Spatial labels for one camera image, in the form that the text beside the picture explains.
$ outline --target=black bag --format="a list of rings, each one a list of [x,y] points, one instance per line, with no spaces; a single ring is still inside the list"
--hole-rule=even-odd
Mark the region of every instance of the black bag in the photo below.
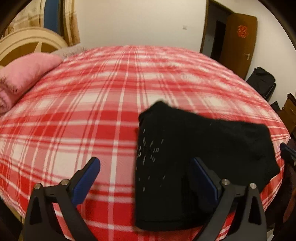
[[[279,107],[279,104],[277,101],[273,102],[271,105],[270,105],[273,110],[279,115],[279,113],[281,112],[281,109]]]
[[[261,67],[254,69],[247,83],[252,86],[265,100],[268,100],[273,93],[276,83],[272,74]]]

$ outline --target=metal screw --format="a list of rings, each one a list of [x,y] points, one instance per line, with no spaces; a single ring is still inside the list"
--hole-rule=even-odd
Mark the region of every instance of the metal screw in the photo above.
[[[34,188],[35,188],[35,189],[39,189],[39,188],[41,188],[41,183],[36,183],[35,186],[34,186]]]
[[[227,185],[230,184],[230,181],[229,181],[228,179],[222,179],[222,184],[223,184],[224,186],[227,186]]]
[[[63,185],[63,186],[67,186],[68,184],[69,184],[69,179],[63,179],[62,181],[61,181],[61,184]]]
[[[255,183],[251,183],[251,184],[250,184],[250,188],[252,188],[252,189],[256,189],[256,188],[257,188],[257,185],[256,185]]]

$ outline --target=red paper decoration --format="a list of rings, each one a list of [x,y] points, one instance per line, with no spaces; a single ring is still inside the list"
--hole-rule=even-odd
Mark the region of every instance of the red paper decoration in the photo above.
[[[240,25],[238,28],[239,28],[239,29],[237,30],[237,35],[238,35],[238,37],[244,39],[245,37],[247,37],[247,36],[249,35],[249,33],[247,32],[247,30],[248,30],[247,26],[245,26],[245,25]]]

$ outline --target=blue gripper pad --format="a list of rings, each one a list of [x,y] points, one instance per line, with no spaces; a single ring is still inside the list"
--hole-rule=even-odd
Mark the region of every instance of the blue gripper pad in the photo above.
[[[92,157],[82,170],[77,171],[77,173],[82,172],[82,176],[72,190],[72,203],[75,206],[83,203],[86,195],[88,194],[91,186],[100,172],[100,168],[100,160],[96,157]]]
[[[222,194],[221,179],[200,158],[190,160],[187,174],[190,187],[198,196],[200,209],[206,213],[212,212]]]

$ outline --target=beige curtain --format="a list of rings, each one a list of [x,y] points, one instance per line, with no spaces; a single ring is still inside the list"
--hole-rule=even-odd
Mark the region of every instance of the beige curtain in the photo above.
[[[32,0],[10,23],[4,36],[26,27],[43,27],[46,0]]]
[[[73,46],[80,43],[74,0],[64,0],[63,10],[65,41],[69,46]]]

